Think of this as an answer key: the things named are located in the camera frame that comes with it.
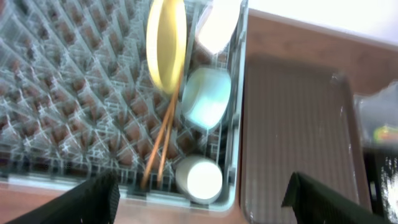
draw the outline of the dark brown tray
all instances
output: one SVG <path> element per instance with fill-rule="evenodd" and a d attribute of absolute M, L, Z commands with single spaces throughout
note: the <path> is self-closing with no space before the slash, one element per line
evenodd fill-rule
<path fill-rule="evenodd" d="M 351 92 L 336 70 L 249 58 L 242 147 L 241 208 L 250 223 L 296 223 L 280 207 L 294 171 L 371 207 Z"/>

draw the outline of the yellow bowl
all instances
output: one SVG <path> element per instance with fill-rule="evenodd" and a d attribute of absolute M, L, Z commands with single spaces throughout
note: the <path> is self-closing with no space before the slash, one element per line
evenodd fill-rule
<path fill-rule="evenodd" d="M 157 88 L 171 94 L 185 61 L 187 17 L 183 0 L 154 0 L 146 41 L 150 77 Z"/>

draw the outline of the brown table surface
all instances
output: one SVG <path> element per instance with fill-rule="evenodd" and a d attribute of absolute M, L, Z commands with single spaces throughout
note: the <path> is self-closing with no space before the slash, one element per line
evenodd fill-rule
<path fill-rule="evenodd" d="M 360 93 L 374 93 L 398 78 L 398 52 L 341 38 L 337 34 L 299 28 L 297 25 L 300 24 L 288 20 L 276 22 L 278 20 L 280 18 L 275 16 L 250 12 L 246 56 L 262 52 L 340 68 L 347 72 L 351 89 Z M 0 223 L 29 212 L 61 193 L 0 184 Z M 246 223 L 239 209 L 239 193 L 233 208 L 222 216 L 121 200 L 116 223 Z"/>

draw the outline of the wire dish rack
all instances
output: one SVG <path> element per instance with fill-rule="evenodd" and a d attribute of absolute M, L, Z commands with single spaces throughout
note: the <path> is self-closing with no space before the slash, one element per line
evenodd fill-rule
<path fill-rule="evenodd" d="M 223 52 L 208 58 L 195 45 L 206 1 L 185 1 L 184 83 L 200 65 L 226 69 L 233 81 L 227 112 L 210 131 L 174 117 L 162 185 L 160 148 L 143 191 L 143 176 L 169 104 L 153 86 L 146 61 L 147 0 L 8 0 L 0 12 L 0 171 L 3 181 L 68 190 L 105 170 L 118 173 L 122 197 L 229 209 L 235 198 L 246 48 L 247 1 Z M 220 198 L 191 203 L 177 192 L 174 167 L 188 154 L 223 171 Z"/>

